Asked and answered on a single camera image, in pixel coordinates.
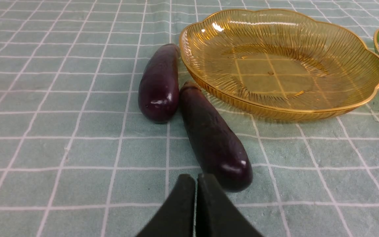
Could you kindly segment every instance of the checkered tablecloth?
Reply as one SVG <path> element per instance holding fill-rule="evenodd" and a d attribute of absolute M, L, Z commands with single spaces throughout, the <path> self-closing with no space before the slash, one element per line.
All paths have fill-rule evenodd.
<path fill-rule="evenodd" d="M 158 47 L 234 8 L 302 12 L 370 48 L 379 28 L 379 0 L 0 1 L 0 237 L 132 237 L 196 177 L 180 114 L 146 120 L 138 85 Z M 229 197 L 266 237 L 379 237 L 379 93 L 301 124 L 218 109 L 254 166 Z"/>

